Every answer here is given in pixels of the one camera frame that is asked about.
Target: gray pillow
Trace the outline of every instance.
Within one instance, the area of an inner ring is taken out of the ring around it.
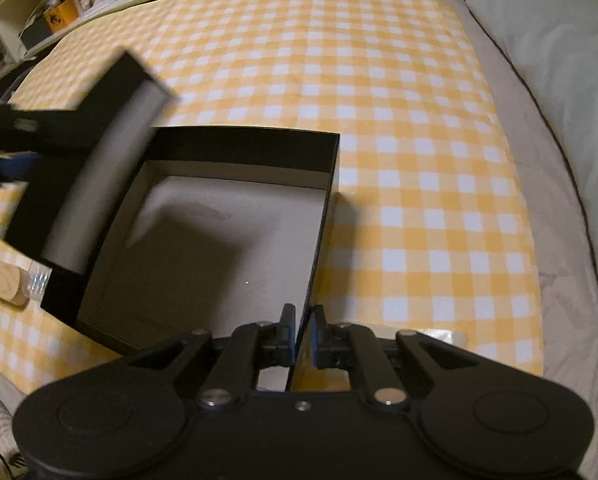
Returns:
[[[466,3],[525,80],[568,158],[598,271],[598,3]]]

